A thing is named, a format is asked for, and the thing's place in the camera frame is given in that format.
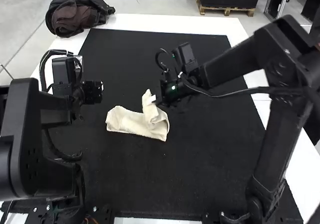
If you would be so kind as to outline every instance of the cable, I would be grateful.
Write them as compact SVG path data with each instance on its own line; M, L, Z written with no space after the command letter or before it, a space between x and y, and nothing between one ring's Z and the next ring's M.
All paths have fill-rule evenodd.
M73 154L73 155L68 155L68 154L64 154L63 152L61 152L60 150L58 150L55 146L55 144L53 143L49 130L48 129L44 129L44 135L46 136L47 140L48 140L48 147L50 149L50 151L57 156L58 158L61 158L64 161L67 162L78 162L81 161L82 159L82 151L79 154Z
M92 221L94 221L95 224L99 224L99 222L97 222L96 219L94 219L93 217L90 217Z
M46 93L49 92L50 89L52 88L52 86L53 86L53 84L50 84L50 85L48 86L48 88L45 90L45 92L46 92Z
M99 222L97 222L97 220L94 219L94 218L93 218L91 215L89 215L89 214L86 215L86 218L87 218L87 219L90 218L92 221L94 221L95 224L99 224Z
M163 53L165 53L165 54L167 54L168 56L170 56L170 54L165 50L165 49L163 49L163 48L160 48L158 51L157 51L157 53L155 54L155 63L157 64L157 66L162 70L162 71L164 71L164 72L168 72L169 71L169 68L165 65L165 64L163 64L162 62L159 62L159 56L160 56L160 54L163 54Z
M9 214L9 212L10 212L10 209L11 209L13 203L14 203L14 201L12 200L12 201L10 202L8 208L6 209L5 213L3 213L3 216L2 216L2 218L1 218L1 220L0 220L0 224L5 224L5 223L6 223L6 220L7 220L7 218L8 218L8 214Z
M227 98L231 96L237 96L237 95L251 95L251 94L256 94L256 93L264 93L264 94L274 94L274 95L286 95L286 96L291 96L291 95L298 95L301 96L302 90L300 88L288 88L288 87L270 87L270 86L259 86L259 87L254 87L254 88L248 88L248 89L242 89L242 90L237 90L233 92L229 92L226 94L222 95L214 95L213 93L206 91L202 88L199 88L196 85L191 84L185 77L185 74L182 73L180 76L181 81L183 84L188 87L189 89L206 95L207 97L210 98Z
M67 51L67 50L59 50L59 49L52 49L48 50L43 57L41 58L40 65L39 65L39 76L40 76L40 82L41 82L41 90L43 92L47 89L47 83L46 83L46 76L45 76L45 67L48 59L51 56L54 55L66 55L67 57L72 57L74 54L73 52Z
M66 55L68 57L73 56L72 52L69 52L67 50L58 50L58 49L53 49L53 50L48 50L43 57L41 58L40 61L40 67L39 67L39 76L40 76L40 82L41 82L41 88L43 92L48 92L51 87L53 86L53 84L50 84L47 88L47 83L46 83L46 75L45 75L45 66L46 63L48 61L48 59L51 56L54 55ZM82 65L80 63L80 61L77 58L74 58L75 62L80 66L80 74L77 78L77 82L79 82L82 78ZM73 154L73 155L68 155L65 154L63 152L61 152L58 148L56 148L55 144L53 143L49 130L48 129L44 129L44 135L48 140L48 147L50 149L50 151L57 156L58 158L61 158L62 160L66 161L66 162L78 162L82 159L82 151L79 154Z

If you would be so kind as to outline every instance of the black mat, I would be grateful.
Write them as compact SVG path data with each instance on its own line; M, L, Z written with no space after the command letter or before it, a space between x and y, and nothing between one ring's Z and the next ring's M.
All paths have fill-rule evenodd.
M250 96L213 100L198 96L184 113L166 109L167 142L106 131L108 110L141 112L141 96L159 86L154 56L190 42L199 63L230 47L226 36L92 29L80 54L84 77L104 82L103 102L83 106L84 122L51 130L57 146L81 161L86 199L109 203L118 216L199 219L212 212L245 211L245 187L260 151L264 127ZM238 78L216 93L246 88ZM286 215L299 218L291 193Z

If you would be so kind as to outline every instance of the clothing pile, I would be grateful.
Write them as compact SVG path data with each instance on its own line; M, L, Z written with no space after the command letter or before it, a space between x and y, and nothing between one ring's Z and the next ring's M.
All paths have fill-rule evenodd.
M115 8L104 0L53 0L45 15L45 23L53 34L69 38L107 22Z

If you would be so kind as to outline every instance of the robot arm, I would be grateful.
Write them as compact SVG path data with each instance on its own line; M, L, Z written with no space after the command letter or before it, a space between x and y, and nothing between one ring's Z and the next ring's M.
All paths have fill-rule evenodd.
M165 73L158 104L170 106L181 98L205 94L225 98L267 93L270 116L257 164L246 190L248 214L238 220L220 215L224 224L267 223L277 209L285 187L285 171L300 132L315 108L320 116L320 50L291 16L266 25L252 37L203 65L198 65L186 43L172 51L178 78ZM256 87L223 95L209 92L220 84L264 69L269 87Z
M50 53L63 55L49 51L46 59ZM77 65L81 67L78 76ZM43 81L44 91L39 91L34 78L14 79L10 86L0 87L0 200L46 199L53 219L64 218L61 214L67 210L65 219L77 224L86 214L85 185L81 167L71 162L81 156L60 152L49 129L71 125L81 116L82 105L100 103L103 83L81 81L82 64L72 55L53 59L52 70L53 95L45 92ZM44 156L43 131L49 149L62 160ZM43 223L47 216L38 218Z

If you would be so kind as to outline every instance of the floor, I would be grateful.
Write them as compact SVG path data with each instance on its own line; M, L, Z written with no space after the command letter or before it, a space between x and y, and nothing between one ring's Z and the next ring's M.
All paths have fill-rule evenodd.
M105 0L117 13L200 16L195 0ZM55 36L44 22L51 0L0 0L0 63L14 78L29 77ZM239 18L248 35L269 23L263 14L267 0L259 0L254 17L245 12L231 12ZM294 13L301 24L310 24L296 11L298 1L291 0L284 13ZM222 11L206 13L206 17L223 17ZM0 85L11 78L0 69Z

